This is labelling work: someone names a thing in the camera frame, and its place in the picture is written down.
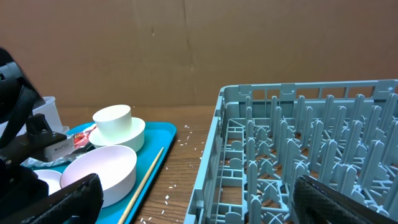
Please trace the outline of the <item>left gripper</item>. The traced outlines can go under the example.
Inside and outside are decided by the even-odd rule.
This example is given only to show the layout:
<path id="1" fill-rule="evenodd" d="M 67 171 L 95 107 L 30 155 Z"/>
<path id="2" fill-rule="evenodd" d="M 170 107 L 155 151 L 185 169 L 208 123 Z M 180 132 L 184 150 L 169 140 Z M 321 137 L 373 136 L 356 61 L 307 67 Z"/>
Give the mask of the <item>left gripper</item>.
<path id="1" fill-rule="evenodd" d="M 19 134 L 21 127 L 24 134 Z M 75 150 L 70 135 L 52 131 L 44 114 L 30 115 L 26 124 L 21 120 L 9 121 L 1 136 L 1 165 L 6 168 L 19 166 L 28 158 L 52 162 Z"/>

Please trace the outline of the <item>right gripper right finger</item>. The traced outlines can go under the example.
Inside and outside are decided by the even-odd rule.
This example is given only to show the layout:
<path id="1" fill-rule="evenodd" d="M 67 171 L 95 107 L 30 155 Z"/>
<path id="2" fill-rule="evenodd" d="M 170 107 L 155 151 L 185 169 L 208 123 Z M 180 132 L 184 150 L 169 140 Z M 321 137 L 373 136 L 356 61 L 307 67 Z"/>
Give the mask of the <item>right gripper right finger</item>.
<path id="1" fill-rule="evenodd" d="M 292 206 L 299 224 L 397 224 L 308 175 L 296 179 Z"/>

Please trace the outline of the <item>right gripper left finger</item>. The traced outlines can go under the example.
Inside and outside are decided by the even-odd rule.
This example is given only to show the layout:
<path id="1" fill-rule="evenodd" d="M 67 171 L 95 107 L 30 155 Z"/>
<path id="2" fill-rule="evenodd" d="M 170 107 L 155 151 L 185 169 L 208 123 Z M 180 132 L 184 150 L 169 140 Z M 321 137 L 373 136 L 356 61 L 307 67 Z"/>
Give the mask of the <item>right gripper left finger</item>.
<path id="1" fill-rule="evenodd" d="M 95 223 L 104 202 L 100 178 L 89 174 L 42 200 L 1 219 L 1 223 Z"/>

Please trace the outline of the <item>large white plate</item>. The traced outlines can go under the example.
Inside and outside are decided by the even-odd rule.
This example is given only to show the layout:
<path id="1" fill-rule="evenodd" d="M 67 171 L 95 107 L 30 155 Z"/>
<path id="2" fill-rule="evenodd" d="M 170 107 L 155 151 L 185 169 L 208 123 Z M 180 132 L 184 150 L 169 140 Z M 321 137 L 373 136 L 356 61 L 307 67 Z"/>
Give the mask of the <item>large white plate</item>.
<path id="1" fill-rule="evenodd" d="M 44 181 L 48 185 L 48 195 L 51 195 L 61 189 L 60 178 L 62 174 L 60 172 L 50 169 L 35 170 L 34 172 L 38 175 L 40 180 Z"/>

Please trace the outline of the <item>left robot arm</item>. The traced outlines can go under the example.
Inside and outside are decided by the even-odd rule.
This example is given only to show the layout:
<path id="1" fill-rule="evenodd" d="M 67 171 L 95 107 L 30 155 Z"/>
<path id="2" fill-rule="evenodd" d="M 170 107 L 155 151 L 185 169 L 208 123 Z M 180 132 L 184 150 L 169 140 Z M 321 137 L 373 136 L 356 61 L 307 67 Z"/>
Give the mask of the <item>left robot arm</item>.
<path id="1" fill-rule="evenodd" d="M 76 157 L 55 97 L 42 96 L 10 53 L 1 48 L 1 161 L 51 167 Z"/>

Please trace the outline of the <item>grey dishwasher rack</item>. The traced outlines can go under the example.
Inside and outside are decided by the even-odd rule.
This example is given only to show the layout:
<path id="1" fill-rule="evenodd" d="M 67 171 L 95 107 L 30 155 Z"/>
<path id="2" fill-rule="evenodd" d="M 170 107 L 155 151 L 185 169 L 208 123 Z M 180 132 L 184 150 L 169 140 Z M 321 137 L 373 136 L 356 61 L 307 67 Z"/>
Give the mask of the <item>grey dishwasher rack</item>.
<path id="1" fill-rule="evenodd" d="M 294 222 L 300 175 L 397 220 L 397 81 L 223 87 L 185 222 Z"/>

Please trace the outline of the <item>red snack wrapper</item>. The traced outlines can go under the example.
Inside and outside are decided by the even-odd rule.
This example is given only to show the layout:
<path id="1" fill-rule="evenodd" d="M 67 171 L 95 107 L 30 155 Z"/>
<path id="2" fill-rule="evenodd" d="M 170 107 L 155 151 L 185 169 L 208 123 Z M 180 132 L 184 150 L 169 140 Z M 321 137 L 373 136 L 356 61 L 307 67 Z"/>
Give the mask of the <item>red snack wrapper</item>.
<path id="1" fill-rule="evenodd" d="M 95 123 L 82 124 L 78 127 L 78 131 L 73 136 L 75 149 L 84 148 L 90 143 L 90 134 L 96 129 Z"/>

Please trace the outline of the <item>white bowl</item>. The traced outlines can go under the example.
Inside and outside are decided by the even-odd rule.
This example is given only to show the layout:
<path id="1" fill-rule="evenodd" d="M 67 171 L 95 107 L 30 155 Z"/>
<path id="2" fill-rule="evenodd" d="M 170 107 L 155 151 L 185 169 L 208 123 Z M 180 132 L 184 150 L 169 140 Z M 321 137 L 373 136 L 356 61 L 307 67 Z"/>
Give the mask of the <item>white bowl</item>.
<path id="1" fill-rule="evenodd" d="M 136 183 L 137 154 L 127 146 L 113 145 L 96 148 L 75 159 L 63 171 L 62 188 L 88 174 L 99 176 L 103 189 L 103 207 L 122 200 Z"/>

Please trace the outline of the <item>wooden chopstick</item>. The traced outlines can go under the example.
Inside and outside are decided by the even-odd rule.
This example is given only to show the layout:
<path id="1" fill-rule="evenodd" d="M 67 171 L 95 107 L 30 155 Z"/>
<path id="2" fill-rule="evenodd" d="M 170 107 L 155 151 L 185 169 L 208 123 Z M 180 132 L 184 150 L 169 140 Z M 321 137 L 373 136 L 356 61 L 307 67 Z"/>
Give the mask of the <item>wooden chopstick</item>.
<path id="1" fill-rule="evenodd" d="M 124 210 L 123 214 L 121 215 L 121 218 L 118 221 L 118 224 L 124 224 L 124 222 L 126 221 L 126 219 L 128 218 L 139 194 L 141 193 L 141 191 L 143 190 L 144 186 L 146 185 L 146 182 L 148 180 L 148 178 L 151 176 L 154 167 L 156 165 L 156 163 L 158 162 L 161 154 L 163 153 L 164 147 L 162 147 L 158 153 L 158 155 L 155 157 L 153 163 L 150 165 L 147 173 L 145 174 L 144 178 L 142 179 L 141 183 L 139 184 L 138 188 L 136 189 L 134 195 L 132 196 L 132 198 L 130 199 L 126 209 Z"/>

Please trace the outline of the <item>white cup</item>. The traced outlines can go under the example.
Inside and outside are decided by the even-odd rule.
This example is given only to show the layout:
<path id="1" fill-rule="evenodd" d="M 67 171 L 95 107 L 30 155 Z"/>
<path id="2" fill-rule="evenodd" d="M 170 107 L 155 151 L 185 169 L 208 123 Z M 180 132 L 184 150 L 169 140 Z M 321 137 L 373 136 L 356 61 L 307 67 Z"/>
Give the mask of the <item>white cup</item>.
<path id="1" fill-rule="evenodd" d="M 93 115 L 99 132 L 109 141 L 126 138 L 132 130 L 131 107 L 113 105 L 97 111 Z"/>

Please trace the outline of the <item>white saucer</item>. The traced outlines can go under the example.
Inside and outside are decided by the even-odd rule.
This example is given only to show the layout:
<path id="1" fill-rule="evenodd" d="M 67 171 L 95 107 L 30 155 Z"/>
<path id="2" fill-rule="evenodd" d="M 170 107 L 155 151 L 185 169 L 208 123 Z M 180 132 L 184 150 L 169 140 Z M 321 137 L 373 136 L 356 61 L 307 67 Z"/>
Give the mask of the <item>white saucer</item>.
<path id="1" fill-rule="evenodd" d="M 132 131 L 129 133 L 128 137 L 123 140 L 110 141 L 106 140 L 98 130 L 95 128 L 89 135 L 89 141 L 94 145 L 95 148 L 111 145 L 122 145 L 127 146 L 138 152 L 144 145 L 144 130 L 146 123 L 143 119 L 132 117 L 131 118 Z"/>

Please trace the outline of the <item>teal serving tray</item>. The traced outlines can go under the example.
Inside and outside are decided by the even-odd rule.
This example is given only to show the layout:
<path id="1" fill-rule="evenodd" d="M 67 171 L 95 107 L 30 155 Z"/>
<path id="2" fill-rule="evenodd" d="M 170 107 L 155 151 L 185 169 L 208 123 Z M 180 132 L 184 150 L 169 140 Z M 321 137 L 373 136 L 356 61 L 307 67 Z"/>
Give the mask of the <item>teal serving tray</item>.
<path id="1" fill-rule="evenodd" d="M 171 145 L 174 143 L 177 128 L 167 122 L 147 122 L 144 130 L 144 145 L 137 153 L 137 172 L 136 183 L 131 191 L 120 201 L 114 205 L 103 208 L 98 216 L 97 223 L 117 223 L 121 218 L 127 205 L 135 194 L 139 184 L 143 180 L 145 174 L 152 165 L 154 159 L 160 154 L 151 175 L 146 184 L 143 186 L 136 202 L 134 203 L 129 215 L 126 218 L 126 223 L 134 223 L 134 220 L 139 214 L 148 193 L 150 192 L 159 172 L 162 169 L 164 161 L 169 155 Z"/>

